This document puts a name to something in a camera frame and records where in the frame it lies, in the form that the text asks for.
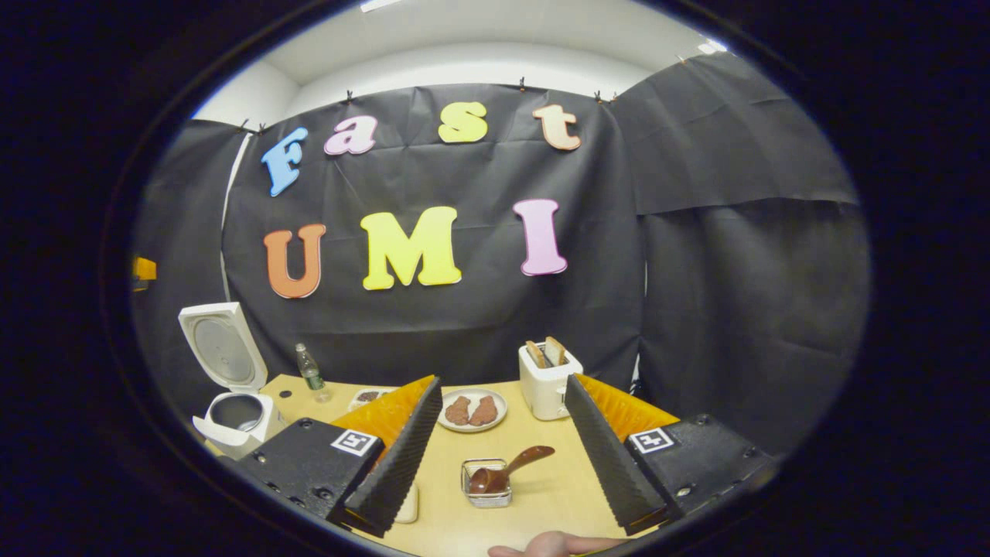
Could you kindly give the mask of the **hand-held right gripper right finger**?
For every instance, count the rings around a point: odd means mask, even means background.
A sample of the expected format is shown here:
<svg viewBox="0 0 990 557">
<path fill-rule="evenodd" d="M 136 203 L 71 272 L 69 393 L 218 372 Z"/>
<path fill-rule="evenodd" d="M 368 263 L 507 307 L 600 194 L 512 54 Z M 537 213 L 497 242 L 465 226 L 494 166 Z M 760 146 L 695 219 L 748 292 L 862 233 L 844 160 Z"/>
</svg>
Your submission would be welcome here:
<svg viewBox="0 0 990 557">
<path fill-rule="evenodd" d="M 715 419 L 678 419 L 611 385 L 573 374 L 565 406 L 628 535 L 686 518 L 770 482 L 777 462 Z"/>
</svg>

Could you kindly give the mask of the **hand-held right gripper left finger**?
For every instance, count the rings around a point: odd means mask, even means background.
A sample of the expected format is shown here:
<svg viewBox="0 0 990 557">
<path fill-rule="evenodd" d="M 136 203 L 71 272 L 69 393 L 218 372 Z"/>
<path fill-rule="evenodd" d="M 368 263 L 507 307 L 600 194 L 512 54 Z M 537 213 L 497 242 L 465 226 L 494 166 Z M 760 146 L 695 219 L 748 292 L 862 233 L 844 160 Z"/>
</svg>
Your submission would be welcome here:
<svg viewBox="0 0 990 557">
<path fill-rule="evenodd" d="M 424 377 L 331 423 L 301 417 L 237 459 L 236 470 L 324 521 L 381 537 L 416 478 L 442 409 Z"/>
</svg>

